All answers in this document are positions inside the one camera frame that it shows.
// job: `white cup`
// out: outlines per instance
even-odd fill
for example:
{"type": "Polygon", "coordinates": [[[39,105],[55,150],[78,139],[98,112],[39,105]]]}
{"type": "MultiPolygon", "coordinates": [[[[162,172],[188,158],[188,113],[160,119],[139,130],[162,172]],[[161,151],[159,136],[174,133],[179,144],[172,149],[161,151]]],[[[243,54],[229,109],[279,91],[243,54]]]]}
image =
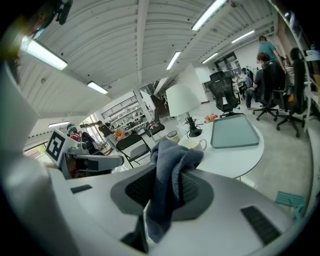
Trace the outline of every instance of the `white cup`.
{"type": "Polygon", "coordinates": [[[184,139],[183,141],[179,141],[178,143],[180,146],[184,146],[188,149],[193,149],[193,150],[199,150],[199,151],[205,151],[207,148],[207,141],[205,139],[197,139],[197,138],[187,138],[184,139]]]}

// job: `floor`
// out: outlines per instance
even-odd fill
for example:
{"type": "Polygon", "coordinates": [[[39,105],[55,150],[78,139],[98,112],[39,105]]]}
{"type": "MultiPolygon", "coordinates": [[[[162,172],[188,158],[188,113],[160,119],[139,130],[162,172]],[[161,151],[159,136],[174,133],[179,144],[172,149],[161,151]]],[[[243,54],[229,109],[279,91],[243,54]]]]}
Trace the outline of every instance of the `floor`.
{"type": "MultiPolygon", "coordinates": [[[[303,132],[300,124],[300,138],[296,138],[296,132],[290,123],[281,125],[280,131],[276,130],[276,123],[273,117],[266,113],[259,121],[256,120],[257,115],[253,115],[253,109],[258,109],[259,103],[252,102],[251,110],[248,110],[245,103],[240,105],[240,109],[234,112],[244,113],[249,121],[252,122],[262,133],[264,138],[264,152],[259,163],[247,174],[241,177],[241,181],[248,186],[255,188],[271,200],[275,200],[278,191],[301,195],[308,202],[310,196],[310,188],[312,182],[312,152],[308,135],[303,132]]],[[[222,112],[217,109],[216,103],[211,101],[202,104],[197,109],[190,111],[191,116],[206,116],[208,114],[220,115],[222,112]]],[[[176,119],[161,121],[165,126],[165,130],[161,131],[161,137],[169,132],[177,130],[178,121],[176,119]]],[[[143,139],[152,149],[155,143],[144,134],[143,139]]],[[[150,158],[146,157],[139,161],[141,165],[150,162],[150,158]]],[[[127,160],[122,167],[118,167],[115,172],[131,169],[127,160]]]]}

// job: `gray tray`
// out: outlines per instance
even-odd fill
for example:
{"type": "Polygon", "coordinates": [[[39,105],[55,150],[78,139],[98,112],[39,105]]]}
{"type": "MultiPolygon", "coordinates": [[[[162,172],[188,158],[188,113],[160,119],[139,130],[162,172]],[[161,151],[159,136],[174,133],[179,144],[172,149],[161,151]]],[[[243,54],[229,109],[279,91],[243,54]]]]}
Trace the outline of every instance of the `gray tray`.
{"type": "Polygon", "coordinates": [[[211,146],[215,149],[239,148],[259,144],[259,136],[244,115],[213,121],[211,146]]]}

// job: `fluorescent light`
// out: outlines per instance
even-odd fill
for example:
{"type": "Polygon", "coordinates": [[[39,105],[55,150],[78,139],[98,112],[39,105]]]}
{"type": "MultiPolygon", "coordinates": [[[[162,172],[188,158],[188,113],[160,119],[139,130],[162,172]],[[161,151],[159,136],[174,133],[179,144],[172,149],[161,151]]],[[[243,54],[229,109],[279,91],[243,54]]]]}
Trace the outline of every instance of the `fluorescent light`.
{"type": "Polygon", "coordinates": [[[171,69],[172,65],[175,63],[176,59],[178,58],[178,56],[180,55],[181,51],[176,51],[175,54],[173,55],[168,67],[166,68],[166,70],[171,69]]]}
{"type": "Polygon", "coordinates": [[[67,124],[69,124],[69,123],[70,123],[70,121],[50,123],[50,124],[48,125],[48,128],[56,127],[56,126],[64,126],[64,125],[67,125],[67,124]]]}
{"type": "Polygon", "coordinates": [[[32,40],[28,42],[28,39],[23,37],[21,49],[58,70],[63,70],[68,65],[66,61],[48,50],[38,41],[32,40]]]}
{"type": "Polygon", "coordinates": [[[96,91],[98,91],[99,93],[102,93],[102,94],[107,94],[108,91],[103,89],[102,87],[100,87],[99,85],[97,85],[95,82],[93,81],[90,81],[88,84],[87,84],[89,87],[91,87],[92,89],[95,89],[96,91]]]}
{"type": "Polygon", "coordinates": [[[236,40],[233,40],[231,43],[235,43],[235,42],[239,41],[240,39],[245,38],[246,36],[251,35],[251,34],[252,34],[252,33],[254,33],[254,32],[255,32],[255,31],[254,31],[254,30],[252,30],[252,31],[250,31],[250,32],[248,32],[248,33],[246,33],[246,34],[244,34],[244,35],[242,35],[242,36],[238,37],[236,40]]]}
{"type": "Polygon", "coordinates": [[[209,58],[207,58],[205,61],[202,62],[202,64],[207,63],[208,61],[210,61],[214,56],[217,56],[218,53],[216,52],[215,54],[211,55],[209,58]]]}
{"type": "Polygon", "coordinates": [[[216,0],[213,4],[204,12],[204,14],[197,20],[197,22],[191,28],[192,30],[198,31],[200,27],[206,22],[207,19],[225,3],[226,0],[216,0]]]}

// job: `round table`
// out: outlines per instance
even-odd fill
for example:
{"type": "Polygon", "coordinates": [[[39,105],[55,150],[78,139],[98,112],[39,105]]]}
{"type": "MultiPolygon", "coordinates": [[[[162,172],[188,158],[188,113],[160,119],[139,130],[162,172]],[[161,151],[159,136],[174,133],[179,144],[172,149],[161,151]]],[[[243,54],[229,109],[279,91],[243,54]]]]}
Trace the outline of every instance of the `round table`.
{"type": "MultiPolygon", "coordinates": [[[[197,169],[229,178],[238,178],[245,175],[257,165],[264,152],[265,142],[261,132],[252,125],[259,136],[258,145],[216,149],[210,144],[213,123],[201,125],[202,134],[196,137],[199,140],[205,139],[207,142],[203,159],[197,169]]],[[[187,138],[187,135],[184,135],[181,140],[187,138]]]]}

